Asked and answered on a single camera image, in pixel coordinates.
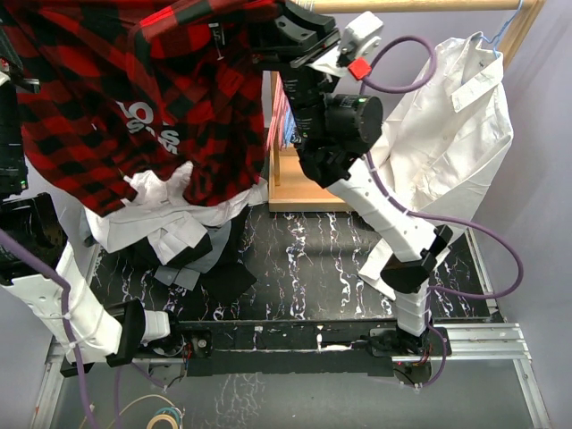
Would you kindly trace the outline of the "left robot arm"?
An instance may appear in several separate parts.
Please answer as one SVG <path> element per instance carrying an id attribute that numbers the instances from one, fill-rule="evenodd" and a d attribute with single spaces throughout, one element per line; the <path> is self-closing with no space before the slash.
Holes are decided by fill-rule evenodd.
<path id="1" fill-rule="evenodd" d="M 89 47 L 22 4 L 1 6 L 1 284 L 26 303 L 67 349 L 79 371 L 128 365 L 142 353 L 167 357 L 184 346 L 164 311 L 132 300 L 104 307 L 82 278 L 57 271 L 66 235 L 48 195 L 24 199 L 28 166 L 83 205 L 112 210 L 128 189 L 132 149 L 116 107 L 85 76 L 49 59 L 79 61 Z"/>

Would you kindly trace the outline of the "red black plaid shirt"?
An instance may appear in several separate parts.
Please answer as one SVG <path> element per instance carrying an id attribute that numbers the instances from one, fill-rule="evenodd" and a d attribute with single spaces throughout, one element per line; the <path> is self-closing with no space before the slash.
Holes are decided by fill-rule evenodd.
<path id="1" fill-rule="evenodd" d="M 263 77 L 248 28 L 279 1 L 4 1 L 4 31 L 36 94 L 18 96 L 25 155 L 105 216 L 191 163 L 184 198 L 215 206 L 265 163 Z"/>

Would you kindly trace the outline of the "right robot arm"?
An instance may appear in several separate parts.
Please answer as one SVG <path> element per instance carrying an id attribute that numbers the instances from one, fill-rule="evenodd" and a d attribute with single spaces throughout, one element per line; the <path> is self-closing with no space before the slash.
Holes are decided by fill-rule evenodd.
<path id="1" fill-rule="evenodd" d="M 257 64 L 278 72 L 300 141 L 295 148 L 305 176 L 342 199 L 390 247 L 381 270 L 394 290 L 400 347 L 411 355 L 431 341 L 428 279 L 453 232 L 403 207 L 377 174 L 372 147 L 382 135 L 378 97 L 337 95 L 340 78 L 365 81 L 368 54 L 378 46 L 383 23 L 364 12 L 344 30 L 334 18 L 287 1 L 276 18 L 249 31 Z"/>

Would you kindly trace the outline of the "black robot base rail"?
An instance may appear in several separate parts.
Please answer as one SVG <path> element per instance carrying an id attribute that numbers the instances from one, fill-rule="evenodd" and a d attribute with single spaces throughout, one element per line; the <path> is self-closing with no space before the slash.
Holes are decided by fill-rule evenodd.
<path id="1" fill-rule="evenodd" d="M 432 326 L 414 337 L 391 319 L 188 321 L 174 328 L 174 349 L 141 347 L 136 357 L 172 360 L 188 376 L 219 374 L 367 374 L 401 371 L 424 383 L 431 358 L 451 354 L 449 334 Z"/>

